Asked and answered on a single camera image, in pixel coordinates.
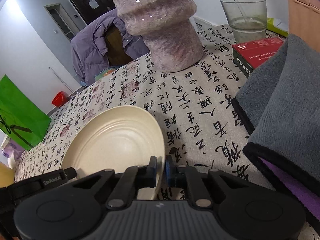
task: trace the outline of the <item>purple cloth lining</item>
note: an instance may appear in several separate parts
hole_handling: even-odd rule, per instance
[[[272,163],[262,159],[262,162],[280,179],[280,181],[301,201],[301,203],[320,220],[320,197],[312,193],[303,186],[299,181],[291,177],[289,174],[273,165]]]

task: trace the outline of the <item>glass cup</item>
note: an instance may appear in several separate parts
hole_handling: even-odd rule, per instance
[[[236,43],[265,39],[267,28],[266,0],[238,0],[247,16],[244,20],[234,0],[220,0]]]

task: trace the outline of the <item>gray towel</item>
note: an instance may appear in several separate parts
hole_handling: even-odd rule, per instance
[[[320,196],[320,54],[290,34],[250,75],[233,106],[252,128],[243,152],[275,164]]]

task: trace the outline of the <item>plate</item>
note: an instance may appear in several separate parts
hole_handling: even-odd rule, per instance
[[[154,117],[136,106],[117,106],[89,121],[71,142],[61,168],[73,167],[77,179],[104,169],[116,173],[157,158],[157,185],[142,188],[138,199],[156,197],[164,169],[165,150],[161,129]]]

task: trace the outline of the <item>red bucket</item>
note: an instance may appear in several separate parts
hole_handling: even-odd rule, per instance
[[[55,97],[54,99],[52,100],[52,104],[55,106],[55,107],[61,107],[63,106],[66,102],[68,102],[68,98],[66,97],[65,93],[64,92],[59,92]]]

